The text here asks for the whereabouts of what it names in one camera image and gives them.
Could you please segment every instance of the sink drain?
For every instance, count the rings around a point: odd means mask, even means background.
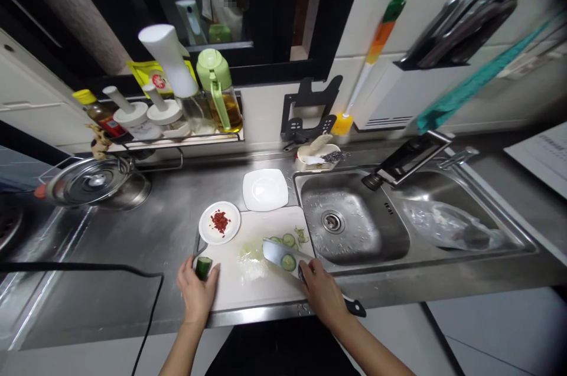
[[[340,234],[344,230],[344,218],[337,211],[323,212],[321,223],[325,230],[331,234]]]

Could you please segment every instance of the faucet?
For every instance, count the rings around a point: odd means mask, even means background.
[[[467,146],[464,150],[461,150],[460,152],[455,153],[443,162],[438,163],[437,166],[439,167],[439,169],[449,171],[453,166],[462,165],[468,160],[468,158],[474,155],[478,155],[479,153],[480,152],[474,147]]]
[[[372,191],[377,191],[384,182],[387,182],[392,187],[396,187],[446,149],[451,144],[452,138],[452,135],[443,135],[434,130],[429,130],[423,135],[415,136],[388,156],[384,162],[374,169],[372,174],[365,176],[362,179],[362,183]],[[418,156],[421,156],[432,146],[436,146],[436,148],[411,169],[407,171],[403,169],[405,165],[412,162]]]

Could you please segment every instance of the small white plate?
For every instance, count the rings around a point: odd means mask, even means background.
[[[288,204],[288,185],[279,169],[259,169],[244,176],[242,194],[250,211],[273,211]]]
[[[211,217],[217,212],[225,212],[224,216],[229,220],[224,233],[214,228]],[[199,220],[199,234],[201,238],[212,245],[220,245],[230,241],[240,228],[240,211],[230,202],[216,202],[202,213]]]

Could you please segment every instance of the green towel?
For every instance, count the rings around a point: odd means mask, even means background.
[[[458,87],[437,102],[429,106],[418,116],[418,129],[421,134],[435,130],[443,125],[467,101],[472,99],[481,88],[498,75],[502,69],[513,61],[549,24],[561,13],[553,16],[536,31],[504,51],[498,57],[482,66],[474,75],[463,81]]]

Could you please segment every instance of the window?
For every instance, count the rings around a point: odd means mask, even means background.
[[[139,86],[143,27],[175,26],[193,66],[219,49],[235,85],[326,79],[353,0],[0,0],[0,27],[71,88]]]

